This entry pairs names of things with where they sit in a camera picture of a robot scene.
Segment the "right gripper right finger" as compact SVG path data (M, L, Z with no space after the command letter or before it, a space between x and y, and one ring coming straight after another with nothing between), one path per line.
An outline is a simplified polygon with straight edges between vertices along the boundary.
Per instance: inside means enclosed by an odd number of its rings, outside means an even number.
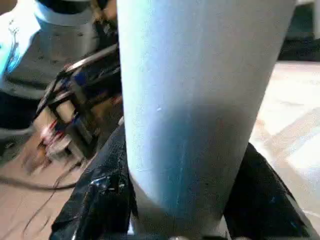
M231 238L309 239L312 225L267 160L249 143L224 218Z

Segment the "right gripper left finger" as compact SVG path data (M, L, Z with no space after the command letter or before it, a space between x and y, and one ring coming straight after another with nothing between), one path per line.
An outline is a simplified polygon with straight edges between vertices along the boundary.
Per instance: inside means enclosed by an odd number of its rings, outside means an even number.
M125 235L136 209L122 124L80 176L51 225L51 239L101 240L107 235Z

